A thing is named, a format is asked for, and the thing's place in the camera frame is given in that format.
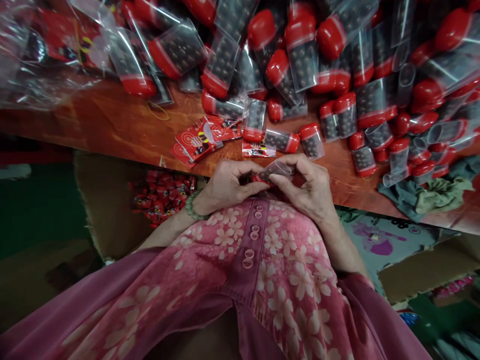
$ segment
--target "hand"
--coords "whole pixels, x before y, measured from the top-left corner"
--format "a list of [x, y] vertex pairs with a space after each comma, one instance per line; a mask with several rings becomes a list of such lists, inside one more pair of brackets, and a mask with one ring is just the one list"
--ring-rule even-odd
[[241, 176], [263, 170], [263, 167], [253, 161], [220, 161], [210, 181], [193, 201], [193, 210], [199, 215], [208, 215], [269, 189], [270, 186], [264, 182], [254, 181], [244, 186], [239, 182]]
[[301, 187], [296, 187], [285, 176], [277, 174], [269, 176], [271, 182], [278, 186], [292, 205], [317, 224], [335, 219], [337, 212], [332, 200], [327, 169], [311, 162], [305, 154], [284, 155], [277, 161], [295, 166], [305, 179]]

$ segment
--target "red candy wrapper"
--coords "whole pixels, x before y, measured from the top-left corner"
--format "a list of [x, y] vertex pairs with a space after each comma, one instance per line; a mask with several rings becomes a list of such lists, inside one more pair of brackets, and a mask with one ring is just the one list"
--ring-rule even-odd
[[265, 142], [248, 142], [242, 139], [241, 152], [244, 158], [274, 158], [277, 150], [267, 148]]

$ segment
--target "pink blouse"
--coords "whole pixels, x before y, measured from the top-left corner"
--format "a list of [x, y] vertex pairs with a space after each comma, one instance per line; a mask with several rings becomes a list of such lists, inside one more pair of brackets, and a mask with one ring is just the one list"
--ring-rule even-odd
[[337, 279], [308, 217], [253, 198], [86, 277], [0, 336], [0, 358], [142, 359], [231, 308], [243, 359], [430, 358], [366, 278]]

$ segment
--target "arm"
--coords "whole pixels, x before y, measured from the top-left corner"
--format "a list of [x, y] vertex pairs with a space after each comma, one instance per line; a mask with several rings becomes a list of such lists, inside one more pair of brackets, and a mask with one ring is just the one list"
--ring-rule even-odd
[[285, 155], [279, 160], [295, 166], [305, 183], [296, 187], [286, 177], [276, 174], [270, 175], [270, 179], [293, 206], [318, 226], [333, 269], [337, 272], [359, 273], [368, 278], [359, 251], [345, 232], [335, 210], [327, 169], [314, 164], [304, 154]]
[[[250, 172], [261, 172], [264, 168], [252, 161], [222, 160], [205, 188], [193, 200], [193, 210], [202, 216], [243, 202], [269, 186], [263, 182], [251, 182], [240, 186], [239, 178]], [[186, 229], [195, 224], [185, 208], [170, 217], [155, 229], [137, 249], [167, 247]]]

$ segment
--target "rubber band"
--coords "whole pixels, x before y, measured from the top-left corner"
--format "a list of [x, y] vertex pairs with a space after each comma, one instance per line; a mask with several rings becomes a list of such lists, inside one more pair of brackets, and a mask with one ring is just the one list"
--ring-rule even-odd
[[[163, 112], [165, 113], [165, 115], [166, 115], [167, 117], [159, 117], [159, 116], [155, 115], [155, 113], [152, 111], [152, 109], [150, 108], [149, 105], [155, 106], [155, 107], [159, 108], [161, 111], [163, 111]], [[152, 114], [152, 115], [153, 115], [154, 117], [156, 117], [158, 120], [162, 120], [162, 121], [168, 121], [168, 120], [170, 120], [170, 115], [169, 115], [161, 106], [157, 105], [156, 103], [153, 103], [153, 102], [150, 102], [150, 101], [149, 101], [148, 104], [146, 105], [146, 107], [148, 108], [148, 111], [150, 112], [150, 114]]]

